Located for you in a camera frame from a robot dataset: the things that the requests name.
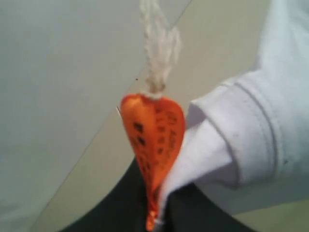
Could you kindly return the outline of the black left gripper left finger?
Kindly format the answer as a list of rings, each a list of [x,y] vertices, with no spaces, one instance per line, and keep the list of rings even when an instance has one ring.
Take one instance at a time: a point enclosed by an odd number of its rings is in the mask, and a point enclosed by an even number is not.
[[[146,193],[137,162],[111,192],[63,232],[144,232],[146,231]]]

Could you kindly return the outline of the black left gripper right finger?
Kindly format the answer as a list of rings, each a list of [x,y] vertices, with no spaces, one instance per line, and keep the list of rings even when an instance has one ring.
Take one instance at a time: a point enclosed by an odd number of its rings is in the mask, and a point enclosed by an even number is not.
[[[252,232],[189,184],[168,197],[167,232]]]

